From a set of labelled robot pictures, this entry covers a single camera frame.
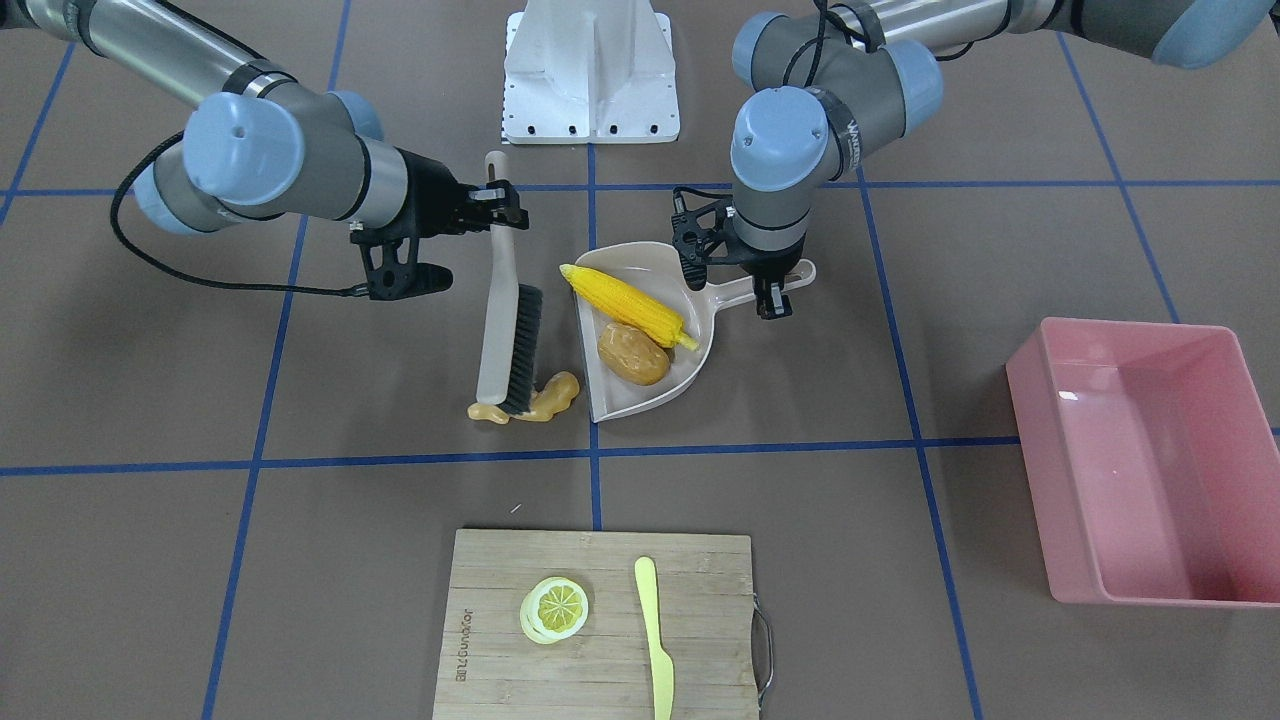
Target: brush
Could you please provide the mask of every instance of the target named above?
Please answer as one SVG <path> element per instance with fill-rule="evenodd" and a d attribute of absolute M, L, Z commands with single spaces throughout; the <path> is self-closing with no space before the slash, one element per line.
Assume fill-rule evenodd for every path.
<path fill-rule="evenodd" d="M 507 179 L 507 154 L 495 150 L 486 155 L 485 169 L 490 182 Z M 489 228 L 493 274 L 476 382 L 476 402 L 497 405 L 508 415 L 527 413 L 534 398 L 534 361 L 543 318 L 543 291 L 520 284 L 516 275 L 515 234 L 507 225 Z"/>

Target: cutting board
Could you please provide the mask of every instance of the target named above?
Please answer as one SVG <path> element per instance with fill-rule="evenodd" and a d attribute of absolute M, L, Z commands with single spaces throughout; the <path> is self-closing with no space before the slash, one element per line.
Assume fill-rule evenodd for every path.
<path fill-rule="evenodd" d="M 751 538 L 541 530 L 458 530 L 433 717 L 653 720 L 641 555 L 658 568 L 672 720 L 759 720 Z M 581 584 L 590 610 L 576 635 L 539 646 L 520 603 L 552 575 Z"/>

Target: lemon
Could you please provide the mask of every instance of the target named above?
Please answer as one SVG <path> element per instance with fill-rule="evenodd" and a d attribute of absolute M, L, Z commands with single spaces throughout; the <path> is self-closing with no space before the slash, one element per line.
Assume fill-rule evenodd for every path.
<path fill-rule="evenodd" d="M 552 644 L 582 629 L 588 609 L 582 585 L 568 578 L 547 578 L 521 602 L 520 629 L 538 644 Z"/>

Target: knife handle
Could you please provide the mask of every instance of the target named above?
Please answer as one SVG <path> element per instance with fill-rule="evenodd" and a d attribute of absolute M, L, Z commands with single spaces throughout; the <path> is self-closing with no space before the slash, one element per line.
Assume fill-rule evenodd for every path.
<path fill-rule="evenodd" d="M 653 557 L 636 559 L 636 591 L 640 593 L 640 611 L 644 612 L 649 647 L 662 647 L 662 632 L 658 624 L 658 569 L 653 564 Z"/>

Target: pink bin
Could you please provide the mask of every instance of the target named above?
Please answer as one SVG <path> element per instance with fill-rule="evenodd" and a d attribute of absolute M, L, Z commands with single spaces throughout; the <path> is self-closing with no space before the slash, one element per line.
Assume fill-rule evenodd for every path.
<path fill-rule="evenodd" d="M 1280 452 L 1235 333 L 1048 318 L 1006 369 L 1055 598 L 1280 607 Z"/>

